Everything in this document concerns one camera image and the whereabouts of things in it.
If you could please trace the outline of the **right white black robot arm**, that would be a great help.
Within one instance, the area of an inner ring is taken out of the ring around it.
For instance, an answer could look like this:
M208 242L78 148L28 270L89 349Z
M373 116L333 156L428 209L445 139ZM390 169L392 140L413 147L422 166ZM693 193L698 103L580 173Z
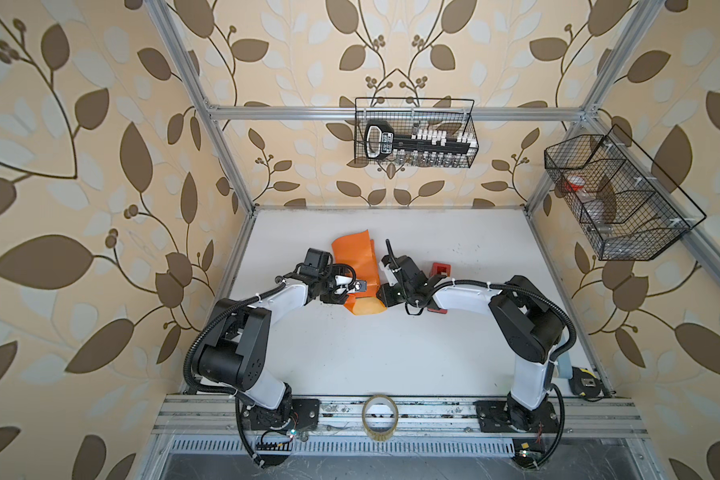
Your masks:
M428 277L407 255L397 256L390 241L380 261L387 282L377 292L386 307L402 305L419 316L426 309L457 310L495 320L515 355L514 377L502 411L489 417L518 432L537 433L549 415L556 416L555 437L542 453L523 447L513 462L522 470L539 470L558 449L566 411L560 387L553 380L558 359L574 347L577 332L564 309L549 300L526 277L504 283Z

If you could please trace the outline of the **yellow orange wrapping paper sheet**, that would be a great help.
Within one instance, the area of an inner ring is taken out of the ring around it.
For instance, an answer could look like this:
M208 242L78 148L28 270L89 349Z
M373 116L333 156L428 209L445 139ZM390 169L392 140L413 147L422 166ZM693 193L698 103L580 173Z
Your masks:
M366 290L349 295L344 307L353 315L375 315L387 310L377 298L381 286L374 241L368 231L339 237L332 243L335 260L350 265L358 280L366 282Z

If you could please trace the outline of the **red tape dispenser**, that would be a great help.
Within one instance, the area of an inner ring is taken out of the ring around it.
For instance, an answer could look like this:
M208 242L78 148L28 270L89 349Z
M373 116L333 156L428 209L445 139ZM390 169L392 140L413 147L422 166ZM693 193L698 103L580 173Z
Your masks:
M440 263L440 262L434 262L432 264L430 275L431 277L435 277L438 281L445 279L450 276L451 274L451 265L446 263ZM446 309L441 308L427 308L427 310L431 313L437 313L437 314L447 314L448 311Z

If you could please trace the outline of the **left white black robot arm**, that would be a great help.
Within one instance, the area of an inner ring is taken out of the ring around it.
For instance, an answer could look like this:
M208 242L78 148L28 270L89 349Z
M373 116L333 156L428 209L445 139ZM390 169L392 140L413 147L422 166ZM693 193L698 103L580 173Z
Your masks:
M234 401L239 438L259 468L272 464L248 440L243 414L254 414L266 434L283 433L288 439L298 425L290 385L265 369L271 327L315 299L343 305L351 294L366 291L367 282L352 266L334 262L327 251L310 248L292 271L275 279L273 288L214 305L210 320L188 349L182 375L191 391L224 394Z

